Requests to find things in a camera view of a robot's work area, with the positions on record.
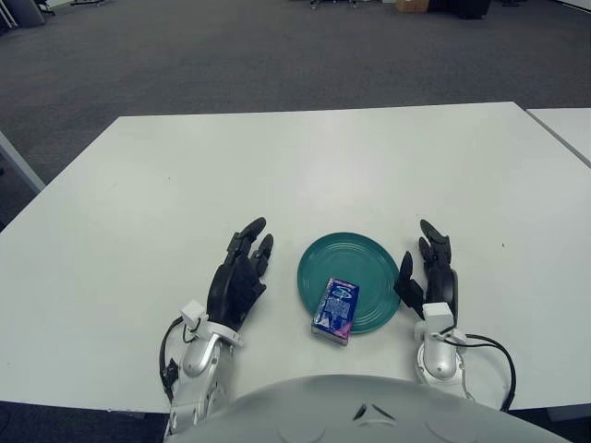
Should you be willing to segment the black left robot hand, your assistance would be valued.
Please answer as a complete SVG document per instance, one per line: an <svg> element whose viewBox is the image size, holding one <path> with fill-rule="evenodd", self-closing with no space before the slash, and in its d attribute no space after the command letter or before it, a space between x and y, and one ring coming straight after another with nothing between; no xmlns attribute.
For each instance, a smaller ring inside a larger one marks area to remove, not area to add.
<svg viewBox="0 0 591 443"><path fill-rule="evenodd" d="M226 257L209 289L207 314L210 322L240 331L251 308L266 290L260 279L269 264L273 236L266 234L259 248L250 252L265 226L266 219L259 217L232 236Z"/></svg>

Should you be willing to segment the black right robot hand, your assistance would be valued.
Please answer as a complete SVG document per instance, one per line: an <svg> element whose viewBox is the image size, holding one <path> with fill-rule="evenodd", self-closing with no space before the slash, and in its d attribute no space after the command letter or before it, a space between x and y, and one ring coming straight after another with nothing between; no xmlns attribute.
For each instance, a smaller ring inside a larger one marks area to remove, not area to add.
<svg viewBox="0 0 591 443"><path fill-rule="evenodd" d="M423 235L418 240L418 249L423 258L423 268L428 281L424 291L412 278L413 259L409 251L404 254L399 276L393 289L407 307L425 319L424 306L445 302L451 309L453 325L458 319L458 277L452 268L450 237L442 235L429 221L421 220Z"/></svg>

